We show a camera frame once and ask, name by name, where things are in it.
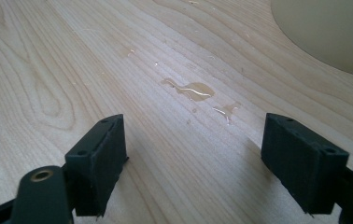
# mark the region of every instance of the round beige object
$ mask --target round beige object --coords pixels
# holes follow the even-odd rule
[[[353,74],[353,0],[273,0],[272,10],[297,46]]]

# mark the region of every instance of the spilled liquid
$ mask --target spilled liquid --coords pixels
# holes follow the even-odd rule
[[[190,100],[196,102],[206,100],[215,94],[211,88],[200,82],[192,82],[186,86],[178,86],[173,79],[168,77],[162,81],[162,84],[170,85],[172,88],[176,89],[177,93],[184,94],[188,96]]]
[[[214,106],[212,109],[220,113],[226,119],[227,124],[230,125],[232,121],[233,110],[240,108],[240,106],[241,104],[236,102],[232,105],[225,105],[224,107]]]

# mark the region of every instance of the water spill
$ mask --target water spill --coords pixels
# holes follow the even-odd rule
[[[190,100],[196,102],[206,100],[215,94],[211,88],[200,82],[192,82],[186,86],[178,86],[173,79],[168,77],[162,81],[162,84],[170,85],[172,88],[176,89],[177,93],[185,94]]]
[[[240,108],[240,106],[241,104],[236,102],[232,105],[225,105],[224,107],[214,106],[212,107],[212,109],[220,113],[226,119],[227,124],[230,125],[232,121],[231,117],[232,117],[233,110],[236,108]]]

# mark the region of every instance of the water droplet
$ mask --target water droplet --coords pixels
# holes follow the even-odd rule
[[[240,106],[241,104],[236,102],[232,105],[225,105],[224,107],[214,106],[212,107],[212,109],[220,113],[226,119],[227,124],[230,125],[232,121],[231,117],[232,117],[233,110],[236,108],[240,108]]]
[[[177,93],[185,94],[190,100],[196,102],[206,100],[215,94],[211,88],[200,82],[193,82],[186,86],[178,86],[173,79],[168,77],[162,81],[162,84],[168,84],[173,88],[175,87]]]

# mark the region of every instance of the wood grain surface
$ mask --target wood grain surface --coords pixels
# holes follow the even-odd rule
[[[190,100],[166,78],[214,95]],[[233,104],[228,125],[214,108]],[[336,223],[339,207],[304,214],[261,162],[267,112],[353,168],[353,76],[291,43],[270,0],[0,1],[0,203],[121,113],[131,159],[106,216],[76,223]]]

